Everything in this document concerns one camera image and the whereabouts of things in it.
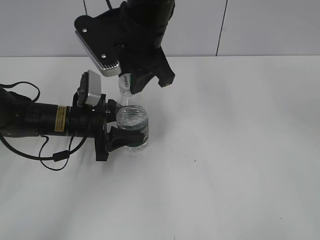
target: black cable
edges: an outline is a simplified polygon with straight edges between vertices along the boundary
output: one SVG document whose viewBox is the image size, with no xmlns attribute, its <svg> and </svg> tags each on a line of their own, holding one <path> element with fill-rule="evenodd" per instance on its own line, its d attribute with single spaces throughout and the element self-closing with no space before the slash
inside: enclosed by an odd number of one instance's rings
<svg viewBox="0 0 320 240">
<path fill-rule="evenodd" d="M 41 157 L 41 152 L 42 152 L 42 150 L 44 149 L 45 145 L 49 142 L 49 137 L 48 137 L 48 136 L 42 135 L 41 137 L 42 137 L 42 138 L 45 138 L 45 142 L 43 143 L 43 145 L 42 145 L 42 147 L 41 147 L 41 149 L 40 149 L 40 151 L 39 151 L 39 158 Z M 71 139 L 70 139 L 69 148 L 68 148 L 69 152 L 71 151 L 71 144 L 72 144 L 72 141 L 74 140 L 74 138 L 75 138 L 75 134 L 73 134 L 72 137 L 71 137 Z M 52 168 L 52 167 L 49 167 L 49 166 L 45 165 L 45 163 L 44 163 L 42 160 L 40 160 L 40 163 L 41 163 L 46 169 L 49 169 L 49 170 L 51 170 L 51 171 L 58 172 L 58 171 L 61 171 L 62 169 L 64 169 L 64 168 L 67 166 L 68 161 L 69 161 L 69 158 L 70 158 L 70 156 L 67 158 L 65 164 L 64 164 L 61 168 Z"/>
<path fill-rule="evenodd" d="M 78 146 L 76 146 L 72 151 L 70 151 L 70 155 L 71 154 L 74 154 L 76 151 L 78 151 L 82 146 L 83 144 L 85 143 L 85 141 L 87 140 L 88 138 L 88 135 L 84 136 L 83 139 L 81 140 L 81 142 L 79 143 Z M 32 155 L 29 155 L 29 154 L 25 154 L 17 149 L 15 149 L 13 146 L 11 146 L 7 140 L 4 138 L 4 136 L 0 133 L 0 141 L 3 143 L 3 145 L 5 145 L 11 152 L 21 156 L 21 157 L 24 157 L 26 159 L 31 159 L 31 160 L 37 160 L 37 161 L 51 161 L 51 160 L 54 160 L 54 157 L 53 156 L 50 156 L 50 157 L 38 157 L 38 156 L 32 156 Z"/>
<path fill-rule="evenodd" d="M 35 99 L 31 100 L 31 101 L 28 101 L 28 103 L 35 103 L 36 101 L 38 101 L 39 97 L 40 97 L 40 89 L 34 85 L 33 83 L 31 82 L 28 82 L 28 81 L 18 81 L 14 84 L 0 84 L 0 87 L 4 88 L 4 89 L 12 89 L 14 88 L 15 86 L 19 85 L 19 84 L 28 84 L 28 85 L 31 85 L 32 87 L 36 88 L 38 90 L 38 94 L 36 95 Z"/>
<path fill-rule="evenodd" d="M 222 18 L 222 24 L 221 24 L 220 34 L 219 34 L 218 46 L 216 47 L 216 53 L 215 53 L 215 56 L 216 56 L 216 57 L 218 56 L 219 47 L 220 47 L 220 41 L 221 41 L 221 36 L 222 36 L 222 32 L 223 32 L 223 30 L 224 30 L 227 7 L 228 7 L 228 0 L 225 0 L 225 8 L 224 8 L 224 13 L 223 13 L 223 18 Z"/>
<path fill-rule="evenodd" d="M 108 5 L 108 8 L 109 10 L 112 10 L 112 6 L 111 6 L 111 3 L 110 3 L 110 0 L 105 0 L 106 1 L 106 4 Z"/>
<path fill-rule="evenodd" d="M 7 140 L 4 138 L 4 136 L 0 133 L 0 141 L 3 143 L 3 145 L 5 145 L 11 152 L 21 156 L 21 157 L 24 157 L 24 158 L 27 158 L 27 159 L 31 159 L 31 160 L 37 160 L 37 161 L 50 161 L 50 160 L 53 160 L 54 157 L 51 156 L 51 157 L 37 157 L 37 156 L 31 156 L 31 155 L 28 155 L 28 154 L 25 154 L 21 151 L 18 151 L 17 149 L 15 149 L 13 146 L 11 146 Z"/>
<path fill-rule="evenodd" d="M 85 2 L 85 0 L 82 0 L 82 1 L 83 1 L 85 15 L 88 15 L 86 2 Z"/>
</svg>

